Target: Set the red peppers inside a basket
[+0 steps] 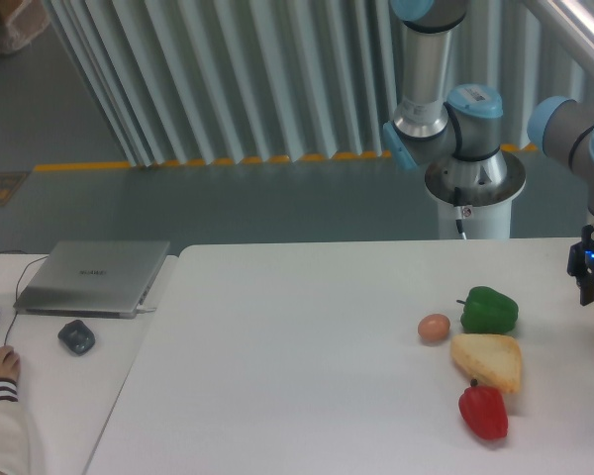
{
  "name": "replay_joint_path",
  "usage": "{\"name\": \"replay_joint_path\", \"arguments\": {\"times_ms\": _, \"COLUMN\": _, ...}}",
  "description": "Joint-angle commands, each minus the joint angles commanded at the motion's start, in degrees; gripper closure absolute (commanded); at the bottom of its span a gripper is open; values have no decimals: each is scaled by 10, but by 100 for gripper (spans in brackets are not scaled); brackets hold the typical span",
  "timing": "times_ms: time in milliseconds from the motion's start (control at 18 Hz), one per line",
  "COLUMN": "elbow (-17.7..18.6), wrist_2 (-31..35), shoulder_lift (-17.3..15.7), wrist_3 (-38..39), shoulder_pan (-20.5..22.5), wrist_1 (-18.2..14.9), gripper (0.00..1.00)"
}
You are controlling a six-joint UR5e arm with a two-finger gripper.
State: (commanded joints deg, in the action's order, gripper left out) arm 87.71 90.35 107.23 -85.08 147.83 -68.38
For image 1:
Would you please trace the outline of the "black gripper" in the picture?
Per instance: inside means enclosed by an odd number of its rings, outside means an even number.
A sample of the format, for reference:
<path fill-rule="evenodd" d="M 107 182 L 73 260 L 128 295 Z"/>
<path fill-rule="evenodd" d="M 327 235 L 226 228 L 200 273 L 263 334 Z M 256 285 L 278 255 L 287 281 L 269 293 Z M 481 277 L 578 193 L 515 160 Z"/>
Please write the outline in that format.
<path fill-rule="evenodd" d="M 580 293 L 580 305 L 594 302 L 594 226 L 585 225 L 580 242 L 572 245 L 568 254 L 567 273 L 574 277 Z"/>

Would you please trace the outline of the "forearm in cream sleeve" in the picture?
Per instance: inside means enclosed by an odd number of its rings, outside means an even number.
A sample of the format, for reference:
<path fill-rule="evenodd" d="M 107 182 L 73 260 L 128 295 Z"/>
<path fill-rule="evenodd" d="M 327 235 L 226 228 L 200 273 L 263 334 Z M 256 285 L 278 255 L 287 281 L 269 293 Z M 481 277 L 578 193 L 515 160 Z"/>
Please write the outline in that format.
<path fill-rule="evenodd" d="M 28 418 L 17 383 L 0 378 L 0 474 L 30 474 Z"/>

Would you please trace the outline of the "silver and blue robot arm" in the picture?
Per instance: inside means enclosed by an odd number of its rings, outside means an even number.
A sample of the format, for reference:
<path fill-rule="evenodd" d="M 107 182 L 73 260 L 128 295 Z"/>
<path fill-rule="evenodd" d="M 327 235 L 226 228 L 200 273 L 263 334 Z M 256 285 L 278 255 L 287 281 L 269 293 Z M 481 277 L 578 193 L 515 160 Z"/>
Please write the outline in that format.
<path fill-rule="evenodd" d="M 402 99 L 382 129 L 387 148 L 405 169 L 426 165 L 425 187 L 437 204 L 442 238 L 508 238 L 526 171 L 500 146 L 502 98 L 482 84 L 445 87 L 452 35 L 467 3 L 395 1 L 391 7 L 407 37 Z M 587 305 L 594 300 L 594 102 L 547 98 L 531 114 L 527 134 L 587 185 L 587 222 L 567 264 Z"/>

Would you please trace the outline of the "person's hand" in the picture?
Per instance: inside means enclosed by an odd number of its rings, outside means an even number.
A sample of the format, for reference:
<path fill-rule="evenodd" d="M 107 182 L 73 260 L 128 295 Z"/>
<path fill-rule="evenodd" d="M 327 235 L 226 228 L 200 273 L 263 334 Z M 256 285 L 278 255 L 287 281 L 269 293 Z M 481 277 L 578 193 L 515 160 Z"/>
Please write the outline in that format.
<path fill-rule="evenodd" d="M 0 347 L 0 380 L 18 382 L 21 374 L 20 355 L 10 345 Z"/>

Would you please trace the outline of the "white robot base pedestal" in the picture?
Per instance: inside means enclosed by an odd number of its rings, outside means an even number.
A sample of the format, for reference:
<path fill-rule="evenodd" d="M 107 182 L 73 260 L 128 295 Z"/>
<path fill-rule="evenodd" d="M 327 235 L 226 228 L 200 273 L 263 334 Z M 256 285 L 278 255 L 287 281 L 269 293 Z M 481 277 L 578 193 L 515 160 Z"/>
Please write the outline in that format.
<path fill-rule="evenodd" d="M 508 239 L 511 234 L 512 201 L 474 207 L 435 199 L 439 238 Z"/>

